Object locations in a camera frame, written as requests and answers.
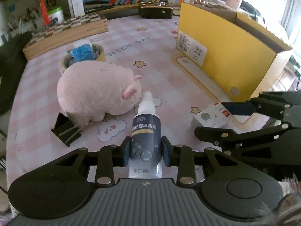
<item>bottle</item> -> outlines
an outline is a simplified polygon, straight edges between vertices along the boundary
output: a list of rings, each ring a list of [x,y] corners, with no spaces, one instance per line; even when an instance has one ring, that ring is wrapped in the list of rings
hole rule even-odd
[[[161,122],[151,92],[144,92],[133,119],[129,178],[162,178]]]

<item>white bottle cap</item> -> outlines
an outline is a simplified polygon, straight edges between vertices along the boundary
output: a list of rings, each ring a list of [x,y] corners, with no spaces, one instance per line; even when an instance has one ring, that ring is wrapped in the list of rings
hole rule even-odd
[[[153,95],[151,92],[144,92],[142,95],[142,102],[139,104],[138,107],[138,114],[145,113],[145,114],[156,114],[156,106],[153,103]]]

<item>pink checkered tablecloth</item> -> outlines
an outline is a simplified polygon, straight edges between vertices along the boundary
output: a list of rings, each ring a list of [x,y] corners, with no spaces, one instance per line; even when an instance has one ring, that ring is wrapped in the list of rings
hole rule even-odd
[[[200,142],[193,132],[192,107],[206,109],[216,99],[197,86],[187,73],[177,66],[176,58],[182,57],[176,48],[178,17],[171,20],[147,20],[138,16],[108,21],[109,31],[86,38],[104,48],[106,60],[130,68],[142,76],[143,91],[151,91],[155,97],[157,114],[162,122],[162,135],[170,142],[185,144],[203,151],[209,143]],[[108,144],[121,144],[131,135],[131,123],[135,109],[113,117],[120,121],[120,131],[111,137],[99,132],[100,123],[93,123],[82,137],[65,146],[52,132],[58,113],[57,83],[60,67],[67,50],[75,47],[69,43],[28,62],[11,111],[7,138],[7,180],[10,185],[19,176],[44,165],[79,147],[99,151]],[[254,123],[262,127],[262,121]],[[126,168],[115,168],[115,176],[126,177]],[[203,178],[196,167],[197,178]],[[163,169],[164,177],[176,177],[177,168]],[[93,181],[93,172],[89,180]]]

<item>white label sticker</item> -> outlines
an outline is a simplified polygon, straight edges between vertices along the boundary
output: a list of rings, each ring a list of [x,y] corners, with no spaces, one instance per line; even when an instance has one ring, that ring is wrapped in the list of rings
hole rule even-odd
[[[179,31],[177,47],[183,50],[187,56],[192,58],[200,66],[203,65],[207,48],[182,31]]]

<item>yellow box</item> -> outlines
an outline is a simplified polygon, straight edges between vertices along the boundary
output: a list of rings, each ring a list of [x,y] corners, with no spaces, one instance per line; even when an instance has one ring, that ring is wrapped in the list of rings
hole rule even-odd
[[[207,49],[201,64],[179,47],[183,34],[188,44],[192,38]],[[292,54],[291,46],[240,13],[186,3],[181,6],[177,48],[234,101],[270,90]]]

